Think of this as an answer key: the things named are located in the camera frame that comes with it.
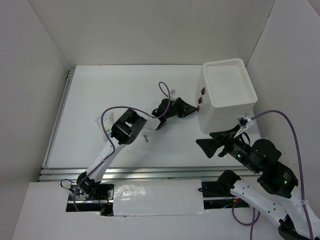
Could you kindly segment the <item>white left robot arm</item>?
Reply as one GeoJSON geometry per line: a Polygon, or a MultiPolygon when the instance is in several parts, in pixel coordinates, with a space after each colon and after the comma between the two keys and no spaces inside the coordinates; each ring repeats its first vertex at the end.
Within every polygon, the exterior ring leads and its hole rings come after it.
{"type": "Polygon", "coordinates": [[[121,150],[136,140],[145,125],[149,125],[148,129],[157,131],[166,124],[167,119],[175,116],[185,118],[197,111],[198,107],[186,103],[180,97],[173,100],[164,98],[151,113],[126,107],[126,111],[112,125],[110,133],[107,133],[104,125],[103,118],[107,113],[104,111],[100,123],[107,144],[93,164],[78,176],[73,195],[82,195],[88,200],[95,198],[107,168],[121,150]]]}

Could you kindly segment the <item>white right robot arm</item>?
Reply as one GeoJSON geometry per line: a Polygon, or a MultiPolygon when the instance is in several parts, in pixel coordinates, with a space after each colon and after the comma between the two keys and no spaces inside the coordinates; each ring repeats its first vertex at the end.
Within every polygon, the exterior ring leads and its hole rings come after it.
{"type": "Polygon", "coordinates": [[[320,220],[302,196],[302,182],[286,165],[279,162],[281,152],[267,139],[258,139],[253,145],[238,134],[240,126],[210,133],[196,143],[208,158],[218,149],[218,157],[233,157],[254,174],[257,182],[270,195],[278,197],[275,203],[257,192],[232,170],[225,170],[215,182],[204,182],[199,191],[204,195],[219,192],[223,196],[238,197],[268,218],[285,240],[318,240],[320,220]]]}

